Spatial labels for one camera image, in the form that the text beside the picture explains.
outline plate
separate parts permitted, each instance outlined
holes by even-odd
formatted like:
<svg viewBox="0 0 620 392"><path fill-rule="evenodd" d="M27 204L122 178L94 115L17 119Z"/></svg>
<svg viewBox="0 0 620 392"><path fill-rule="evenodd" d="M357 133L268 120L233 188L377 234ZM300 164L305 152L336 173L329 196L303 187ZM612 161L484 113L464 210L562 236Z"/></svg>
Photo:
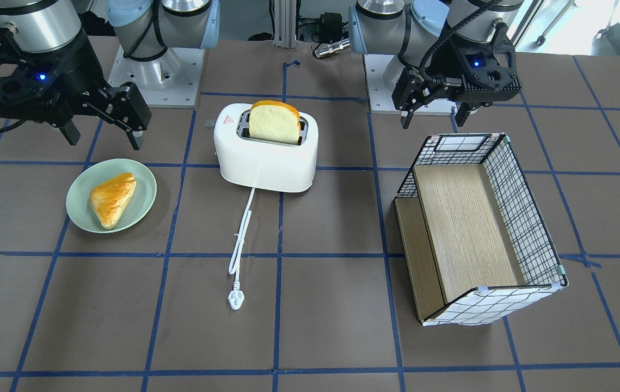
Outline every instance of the plate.
<svg viewBox="0 0 620 392"><path fill-rule="evenodd" d="M125 172L131 172L136 177L136 190L119 224L108 230L99 223L91 208L90 193L94 187ZM144 164L131 159L109 159L83 171L73 181L65 198L65 208L78 228L99 234L114 233L128 229L143 219L155 202L156 193L155 176Z"/></svg>

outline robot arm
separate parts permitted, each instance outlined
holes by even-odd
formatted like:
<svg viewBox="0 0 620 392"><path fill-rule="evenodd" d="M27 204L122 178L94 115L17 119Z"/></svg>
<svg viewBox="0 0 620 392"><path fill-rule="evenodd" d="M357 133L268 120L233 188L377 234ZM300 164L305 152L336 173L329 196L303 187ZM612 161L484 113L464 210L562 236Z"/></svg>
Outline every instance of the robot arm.
<svg viewBox="0 0 620 392"><path fill-rule="evenodd" d="M523 0L359 0L350 14L351 48L361 54L395 54L403 65L392 92L407 128L414 111L435 99L461 102L469 113L521 90L508 23Z"/></svg>
<svg viewBox="0 0 620 392"><path fill-rule="evenodd" d="M0 117L47 122L74 145L73 116L98 116L140 149L150 110L134 83L107 84L70 0L0 0L0 43L0 68L16 67L0 76Z"/></svg>

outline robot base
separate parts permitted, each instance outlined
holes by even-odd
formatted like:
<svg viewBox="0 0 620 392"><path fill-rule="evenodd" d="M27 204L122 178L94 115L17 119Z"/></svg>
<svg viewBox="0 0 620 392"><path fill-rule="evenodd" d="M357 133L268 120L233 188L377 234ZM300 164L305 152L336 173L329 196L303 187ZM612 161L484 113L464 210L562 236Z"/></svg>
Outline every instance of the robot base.
<svg viewBox="0 0 620 392"><path fill-rule="evenodd" d="M394 57L391 54L366 54L365 79L367 92L370 96L370 112L377 114L400 114L392 103L394 83L389 84L383 77L387 65ZM447 99L436 99L427 106L420 107L414 114L417 116L450 116L452 110L457 111L456 104Z"/></svg>
<svg viewBox="0 0 620 392"><path fill-rule="evenodd" d="M171 83L165 89L148 89L148 86L141 86L138 80L135 82L148 107L195 109L205 50L183 47L173 47L170 49L174 50L181 59L181 70L179 72L182 75L178 75L176 80L171 81L174 83ZM124 50L119 47L116 53L116 60L114 60L111 73L109 74L109 84L118 87L124 82L133 82L134 80L129 77L129 69L127 60L124 59Z"/></svg>

